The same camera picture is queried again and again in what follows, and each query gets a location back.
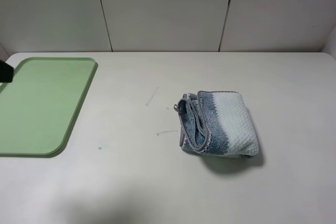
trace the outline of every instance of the green plastic tray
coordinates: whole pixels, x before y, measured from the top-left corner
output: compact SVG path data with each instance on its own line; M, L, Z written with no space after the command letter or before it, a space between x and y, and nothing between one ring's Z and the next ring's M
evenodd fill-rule
M28 58L0 86L0 156L64 150L98 64L91 58Z

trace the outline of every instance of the folded towel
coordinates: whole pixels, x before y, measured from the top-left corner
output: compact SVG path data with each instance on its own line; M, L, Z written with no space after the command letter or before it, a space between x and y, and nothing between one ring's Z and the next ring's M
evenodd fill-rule
M241 94L187 93L174 109L181 121L183 150L222 157L254 157L259 153L256 132Z

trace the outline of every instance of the gray towel section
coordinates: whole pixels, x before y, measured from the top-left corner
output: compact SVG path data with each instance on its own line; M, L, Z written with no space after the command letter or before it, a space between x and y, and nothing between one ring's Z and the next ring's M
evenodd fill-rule
M183 150L221 157L254 157L259 153L255 129L238 92L187 93L174 109L181 121Z

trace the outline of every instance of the white table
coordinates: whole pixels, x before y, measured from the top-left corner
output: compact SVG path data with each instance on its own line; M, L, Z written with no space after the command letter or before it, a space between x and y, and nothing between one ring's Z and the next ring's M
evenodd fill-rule
M335 222L331 56L22 53L7 62L33 56L91 57L99 67L60 155L0 158L0 223ZM199 157L180 149L172 107L198 90L243 95L261 157Z

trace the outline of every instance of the scratch mark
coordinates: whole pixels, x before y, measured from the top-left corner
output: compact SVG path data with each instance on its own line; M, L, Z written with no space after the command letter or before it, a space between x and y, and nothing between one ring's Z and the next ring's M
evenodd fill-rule
M153 93L152 97L149 99L149 101L146 103L146 106L149 106L149 103L152 101L155 93L157 92L157 90L159 89L159 86L156 88L155 92Z
M178 130L175 131L162 131L162 132L157 132L157 136L161 135L161 134L166 134L166 133L170 133L170 132L179 132Z

